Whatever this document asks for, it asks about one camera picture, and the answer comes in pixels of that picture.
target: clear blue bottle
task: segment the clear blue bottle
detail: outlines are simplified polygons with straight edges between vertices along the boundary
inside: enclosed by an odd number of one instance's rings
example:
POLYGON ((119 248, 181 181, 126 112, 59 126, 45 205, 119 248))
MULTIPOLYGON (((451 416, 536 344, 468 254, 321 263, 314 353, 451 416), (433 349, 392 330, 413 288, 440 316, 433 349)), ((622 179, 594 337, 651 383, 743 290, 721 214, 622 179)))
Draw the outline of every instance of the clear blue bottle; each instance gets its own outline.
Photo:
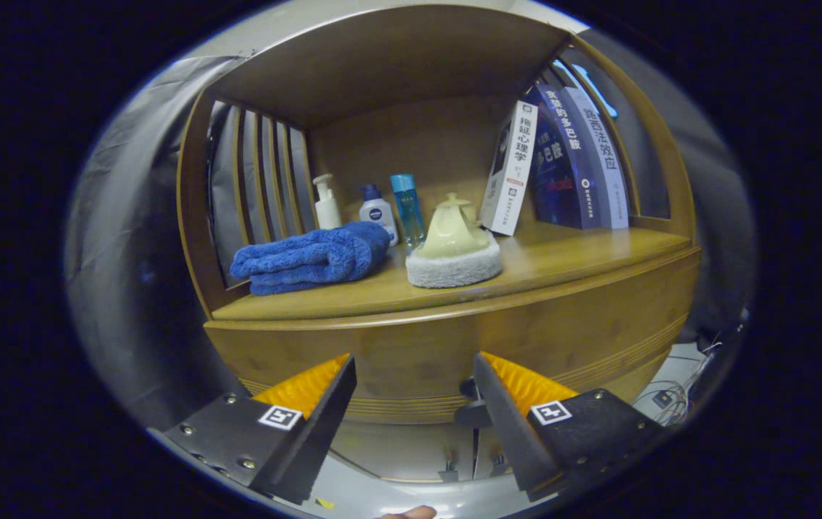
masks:
POLYGON ((408 250, 417 249, 424 243, 424 220, 420 217, 414 177, 410 174, 393 174, 392 191, 395 193, 395 205, 398 206, 398 216, 402 219, 402 234, 405 235, 408 250))

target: blue towel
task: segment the blue towel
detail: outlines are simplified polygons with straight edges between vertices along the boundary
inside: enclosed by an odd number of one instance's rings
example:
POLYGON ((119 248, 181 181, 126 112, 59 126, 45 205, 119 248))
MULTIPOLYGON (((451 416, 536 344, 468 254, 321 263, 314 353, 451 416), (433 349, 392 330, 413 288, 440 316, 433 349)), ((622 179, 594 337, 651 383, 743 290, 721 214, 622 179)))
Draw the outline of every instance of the blue towel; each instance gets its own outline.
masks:
POLYGON ((259 296, 293 292, 331 283, 358 280, 385 258, 389 233, 372 221, 351 221, 336 229, 316 230, 302 236, 235 253, 231 275, 250 278, 250 292, 259 296))

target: book cover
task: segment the book cover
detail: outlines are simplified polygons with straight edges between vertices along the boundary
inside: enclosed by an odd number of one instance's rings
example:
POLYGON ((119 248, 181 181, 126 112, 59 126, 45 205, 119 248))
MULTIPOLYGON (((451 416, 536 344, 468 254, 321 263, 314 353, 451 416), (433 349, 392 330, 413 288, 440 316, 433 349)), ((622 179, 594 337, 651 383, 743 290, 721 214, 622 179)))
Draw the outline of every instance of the book cover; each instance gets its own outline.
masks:
POLYGON ((593 168, 593 173, 596 175, 600 195, 601 225, 609 229, 624 229, 629 226, 626 184, 609 132, 600 121, 599 111, 581 83, 564 66, 559 65, 559 70, 565 74, 565 86, 560 91, 560 97, 565 99, 573 112, 579 114, 580 117, 575 119, 580 119, 581 123, 576 125, 576 131, 583 136, 583 142, 591 143, 593 150, 596 151, 596 167, 593 168))
POLYGON ((530 168, 536 219, 591 229, 601 226, 598 177, 593 174, 598 162, 586 152, 592 149, 589 137, 577 132, 581 115, 562 96, 553 86, 536 83, 527 97, 539 106, 536 158, 530 168))
POLYGON ((496 233, 512 236, 517 227, 533 161, 538 112, 536 105, 517 101, 510 119, 500 128, 478 216, 484 227, 496 233))

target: pale green teapot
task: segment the pale green teapot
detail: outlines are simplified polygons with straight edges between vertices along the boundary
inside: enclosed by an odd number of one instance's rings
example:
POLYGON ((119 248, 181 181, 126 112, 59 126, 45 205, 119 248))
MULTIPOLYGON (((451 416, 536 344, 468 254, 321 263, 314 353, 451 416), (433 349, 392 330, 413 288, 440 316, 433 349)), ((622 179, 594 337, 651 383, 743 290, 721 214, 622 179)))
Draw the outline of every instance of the pale green teapot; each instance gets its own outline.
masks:
POLYGON ((474 221, 474 205, 461 200, 456 193, 447 193, 447 200, 437 204, 427 240, 415 250, 418 256, 453 257, 481 249, 490 245, 485 231, 474 221))

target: blue book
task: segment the blue book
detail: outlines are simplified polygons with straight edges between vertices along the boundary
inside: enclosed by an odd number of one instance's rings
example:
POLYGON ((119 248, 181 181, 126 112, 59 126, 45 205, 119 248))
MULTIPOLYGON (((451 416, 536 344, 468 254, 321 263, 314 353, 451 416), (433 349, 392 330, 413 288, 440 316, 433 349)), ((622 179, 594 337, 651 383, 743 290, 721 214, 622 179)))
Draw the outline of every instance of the blue book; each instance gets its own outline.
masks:
POLYGON ((599 162, 575 103, 542 83, 536 83, 527 101, 539 106, 530 165, 536 219, 578 229, 602 226, 600 175, 595 174, 599 162))
POLYGON ((587 154, 595 157, 595 167, 593 174, 596 177, 596 186, 600 195, 600 216, 601 224, 609 229, 624 229, 629 226, 629 209, 626 201, 626 184, 622 177, 622 168, 619 167, 619 159, 616 157, 616 150, 606 132, 596 106, 587 95, 587 92, 577 81, 570 70, 559 66, 566 78, 564 78, 564 88, 560 91, 560 97, 567 98, 569 110, 577 112, 579 119, 576 133, 582 137, 582 142, 591 143, 587 154))

